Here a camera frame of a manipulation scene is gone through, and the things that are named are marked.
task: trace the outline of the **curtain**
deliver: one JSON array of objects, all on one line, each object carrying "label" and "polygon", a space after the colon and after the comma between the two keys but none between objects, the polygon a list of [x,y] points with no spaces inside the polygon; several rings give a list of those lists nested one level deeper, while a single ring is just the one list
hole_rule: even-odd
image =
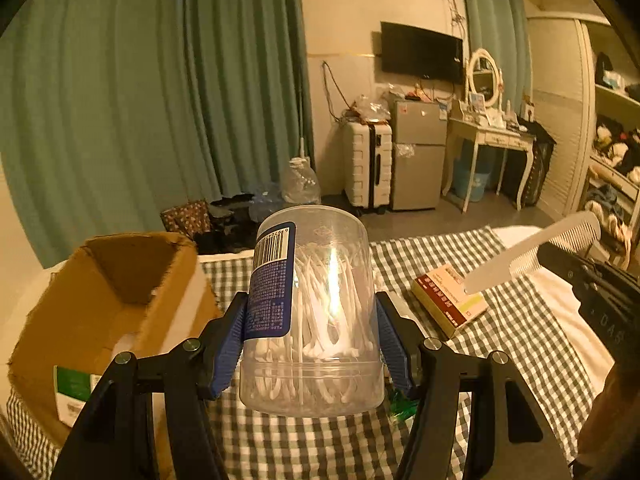
[{"label": "curtain", "polygon": [[520,113],[523,93],[529,94],[531,61],[524,0],[465,0],[469,50],[484,48],[504,78],[507,100]]},{"label": "curtain", "polygon": [[28,0],[0,38],[2,161],[43,266],[278,181],[309,148],[300,0]]}]

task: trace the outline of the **comb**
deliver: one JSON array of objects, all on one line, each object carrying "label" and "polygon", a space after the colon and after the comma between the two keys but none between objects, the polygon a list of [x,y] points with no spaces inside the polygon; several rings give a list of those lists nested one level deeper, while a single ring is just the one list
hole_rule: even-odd
[{"label": "comb", "polygon": [[569,253],[578,253],[598,239],[600,223],[596,215],[590,211],[569,215],[472,270],[465,276],[465,293],[475,294],[539,269],[538,247],[546,242]]}]

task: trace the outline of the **blue trash bin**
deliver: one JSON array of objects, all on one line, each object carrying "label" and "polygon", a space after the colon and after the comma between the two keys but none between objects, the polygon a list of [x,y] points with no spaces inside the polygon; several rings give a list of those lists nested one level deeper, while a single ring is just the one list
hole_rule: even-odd
[{"label": "blue trash bin", "polygon": [[[456,196],[460,197],[462,200],[465,199],[466,188],[469,185],[469,177],[471,176],[470,169],[471,168],[467,164],[460,160],[455,160],[453,162],[453,189]],[[490,172],[479,173],[476,171],[474,174],[474,181],[471,186],[471,195],[469,196],[469,200],[471,202],[478,202],[482,199],[482,196],[484,195],[484,188],[489,182],[490,176]]]}]

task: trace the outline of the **checkered tablecloth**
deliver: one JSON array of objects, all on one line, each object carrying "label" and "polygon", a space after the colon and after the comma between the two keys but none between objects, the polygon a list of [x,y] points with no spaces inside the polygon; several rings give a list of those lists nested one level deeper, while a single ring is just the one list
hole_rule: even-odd
[{"label": "checkered tablecloth", "polygon": [[[412,279],[447,262],[466,274],[502,249],[489,228],[371,244],[373,264],[386,288],[404,297],[434,336],[436,330],[410,291]],[[248,290],[251,258],[203,266],[223,310],[238,290]],[[578,430],[593,400],[584,367],[528,278],[495,287],[485,297],[488,311],[449,341],[449,346],[478,356],[486,356],[494,349],[507,352],[535,394],[567,460],[572,460]],[[451,479],[462,477],[469,415],[470,396],[460,394]],[[412,423],[411,419],[392,419],[388,403],[371,412],[332,418],[290,418],[254,412],[239,400],[237,374],[221,398],[210,403],[209,416],[226,471],[231,478],[246,480],[390,479],[402,458]],[[15,394],[10,399],[9,417],[23,459],[39,478],[48,478],[57,450]]]}]

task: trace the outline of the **cardboard box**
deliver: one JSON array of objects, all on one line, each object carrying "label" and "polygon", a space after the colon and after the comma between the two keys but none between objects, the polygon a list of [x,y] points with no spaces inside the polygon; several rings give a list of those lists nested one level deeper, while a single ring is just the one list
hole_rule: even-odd
[{"label": "cardboard box", "polygon": [[[28,315],[9,379],[57,446],[70,428],[58,418],[54,367],[102,375],[119,351],[169,351],[222,313],[193,242],[175,233],[92,238],[55,275]],[[161,477],[172,472],[164,399],[154,394]]]},{"label": "cardboard box", "polygon": [[462,276],[450,264],[419,276],[411,290],[449,339],[488,306],[479,292],[465,294]]}]

